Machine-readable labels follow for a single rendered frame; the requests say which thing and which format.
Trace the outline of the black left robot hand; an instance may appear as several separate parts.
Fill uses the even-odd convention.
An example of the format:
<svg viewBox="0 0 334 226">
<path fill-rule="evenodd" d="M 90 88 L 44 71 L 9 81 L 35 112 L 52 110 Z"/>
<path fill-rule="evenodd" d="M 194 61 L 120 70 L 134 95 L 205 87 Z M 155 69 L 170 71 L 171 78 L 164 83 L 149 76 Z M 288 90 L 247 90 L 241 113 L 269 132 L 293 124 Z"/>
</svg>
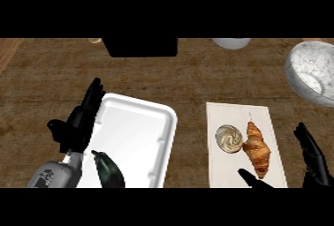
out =
<svg viewBox="0 0 334 226">
<path fill-rule="evenodd" d="M 83 98 L 81 104 L 72 109 L 66 121 L 52 119 L 47 123 L 53 140 L 61 144 L 61 152 L 81 153 L 90 143 L 95 128 L 95 117 L 106 91 L 100 79 L 95 78 Z"/>
</svg>

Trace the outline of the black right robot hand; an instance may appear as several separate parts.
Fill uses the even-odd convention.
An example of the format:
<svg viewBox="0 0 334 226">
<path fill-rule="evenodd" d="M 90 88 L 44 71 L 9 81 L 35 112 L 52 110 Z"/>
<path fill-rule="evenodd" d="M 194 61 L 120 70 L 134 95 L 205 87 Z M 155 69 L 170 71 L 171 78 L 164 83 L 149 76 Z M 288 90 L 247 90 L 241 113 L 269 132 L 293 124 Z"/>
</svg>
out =
<svg viewBox="0 0 334 226">
<path fill-rule="evenodd" d="M 325 155 L 303 122 L 300 122 L 296 127 L 294 136 L 300 143 L 306 163 L 303 187 L 307 189 L 334 189 L 334 176 L 328 173 Z M 238 173 L 248 187 L 272 188 L 272 186 L 259 179 L 257 174 L 253 175 L 245 169 L 238 169 Z"/>
</svg>

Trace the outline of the golden brown croissant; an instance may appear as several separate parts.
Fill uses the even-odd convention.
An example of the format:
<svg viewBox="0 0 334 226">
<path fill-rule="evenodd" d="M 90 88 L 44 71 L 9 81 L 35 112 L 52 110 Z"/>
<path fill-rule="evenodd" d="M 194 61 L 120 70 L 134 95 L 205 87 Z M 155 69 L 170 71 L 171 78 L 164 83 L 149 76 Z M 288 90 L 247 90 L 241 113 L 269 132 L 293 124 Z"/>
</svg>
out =
<svg viewBox="0 0 334 226">
<path fill-rule="evenodd" d="M 259 179 L 264 179 L 269 171 L 272 151 L 266 145 L 262 130 L 251 121 L 247 126 L 247 141 L 242 143 L 242 150 L 250 158 Z"/>
</svg>

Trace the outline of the white placemat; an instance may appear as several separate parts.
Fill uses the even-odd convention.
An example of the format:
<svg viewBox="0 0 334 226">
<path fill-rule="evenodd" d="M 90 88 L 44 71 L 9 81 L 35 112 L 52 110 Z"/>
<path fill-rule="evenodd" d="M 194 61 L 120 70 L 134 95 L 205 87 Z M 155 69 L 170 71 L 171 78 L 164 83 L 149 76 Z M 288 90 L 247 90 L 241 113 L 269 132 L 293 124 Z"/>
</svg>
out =
<svg viewBox="0 0 334 226">
<path fill-rule="evenodd" d="M 222 125 L 232 125 L 247 140 L 247 127 L 251 121 L 262 131 L 263 141 L 270 149 L 269 171 L 263 182 L 275 188 L 287 188 L 284 165 L 276 145 L 269 108 L 263 106 L 226 103 L 205 104 L 207 116 L 207 148 L 208 148 L 208 184 L 211 188 L 248 188 L 238 170 L 245 169 L 256 174 L 251 160 L 242 150 L 226 153 L 217 145 L 217 129 Z"/>
</svg>

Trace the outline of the white marble bowl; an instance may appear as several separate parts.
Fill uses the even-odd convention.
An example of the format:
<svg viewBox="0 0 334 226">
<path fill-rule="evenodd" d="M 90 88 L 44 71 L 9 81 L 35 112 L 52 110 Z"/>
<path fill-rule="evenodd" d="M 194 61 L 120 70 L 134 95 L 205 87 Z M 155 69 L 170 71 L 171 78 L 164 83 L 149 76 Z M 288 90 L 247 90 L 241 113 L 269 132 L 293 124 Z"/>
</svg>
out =
<svg viewBox="0 0 334 226">
<path fill-rule="evenodd" d="M 301 98 L 334 108 L 334 44 L 322 41 L 296 44 L 284 62 L 284 76 Z"/>
</svg>

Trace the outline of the white rectangular tray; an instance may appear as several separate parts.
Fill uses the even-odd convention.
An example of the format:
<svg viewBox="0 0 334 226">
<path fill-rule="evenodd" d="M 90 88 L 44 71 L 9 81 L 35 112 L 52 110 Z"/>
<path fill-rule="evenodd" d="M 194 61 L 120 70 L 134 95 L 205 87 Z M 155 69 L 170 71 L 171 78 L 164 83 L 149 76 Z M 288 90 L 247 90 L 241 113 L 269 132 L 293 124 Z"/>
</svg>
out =
<svg viewBox="0 0 334 226">
<path fill-rule="evenodd" d="M 83 153 L 83 177 L 78 186 L 102 186 L 93 152 L 103 152 L 120 168 L 127 188 L 161 188 L 176 124 L 173 108 L 108 93 L 95 118 L 90 144 Z"/>
</svg>

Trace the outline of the dark green zucchini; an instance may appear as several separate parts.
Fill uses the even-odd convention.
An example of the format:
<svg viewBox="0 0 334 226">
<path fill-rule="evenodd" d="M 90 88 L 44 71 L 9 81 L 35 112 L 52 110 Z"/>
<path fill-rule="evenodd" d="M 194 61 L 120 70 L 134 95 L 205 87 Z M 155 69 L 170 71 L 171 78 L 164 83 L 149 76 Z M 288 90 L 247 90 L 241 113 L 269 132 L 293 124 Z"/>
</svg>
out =
<svg viewBox="0 0 334 226">
<path fill-rule="evenodd" d="M 100 185 L 103 188 L 124 188 L 126 180 L 120 168 L 106 153 L 92 151 Z"/>
</svg>

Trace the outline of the cream swirl pastry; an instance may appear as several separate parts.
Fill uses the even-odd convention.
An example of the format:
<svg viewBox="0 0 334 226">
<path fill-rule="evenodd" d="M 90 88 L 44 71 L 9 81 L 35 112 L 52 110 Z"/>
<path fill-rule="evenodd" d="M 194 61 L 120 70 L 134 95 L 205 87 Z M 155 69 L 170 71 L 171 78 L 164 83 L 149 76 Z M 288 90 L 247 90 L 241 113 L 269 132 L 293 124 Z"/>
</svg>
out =
<svg viewBox="0 0 334 226">
<path fill-rule="evenodd" d="M 223 124 L 216 133 L 217 146 L 229 154 L 236 153 L 242 147 L 242 135 L 238 128 Z"/>
</svg>

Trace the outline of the black box appliance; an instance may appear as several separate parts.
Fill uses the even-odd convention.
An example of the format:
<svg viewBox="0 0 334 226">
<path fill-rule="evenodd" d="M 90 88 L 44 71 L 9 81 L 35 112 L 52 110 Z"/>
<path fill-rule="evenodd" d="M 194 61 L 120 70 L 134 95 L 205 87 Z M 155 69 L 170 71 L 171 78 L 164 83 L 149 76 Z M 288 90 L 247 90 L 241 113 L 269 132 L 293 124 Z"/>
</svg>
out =
<svg viewBox="0 0 334 226">
<path fill-rule="evenodd" d="M 111 57 L 174 57 L 176 38 L 103 38 Z"/>
</svg>

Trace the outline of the white round container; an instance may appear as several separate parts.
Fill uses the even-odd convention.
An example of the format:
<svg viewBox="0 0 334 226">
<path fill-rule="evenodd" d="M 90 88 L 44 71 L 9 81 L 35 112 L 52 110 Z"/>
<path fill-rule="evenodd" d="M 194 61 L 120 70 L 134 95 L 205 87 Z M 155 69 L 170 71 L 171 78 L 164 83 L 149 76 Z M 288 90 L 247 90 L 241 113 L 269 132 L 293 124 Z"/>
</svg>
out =
<svg viewBox="0 0 334 226">
<path fill-rule="evenodd" d="M 251 39 L 250 38 L 214 38 L 213 42 L 225 49 L 242 49 Z"/>
</svg>

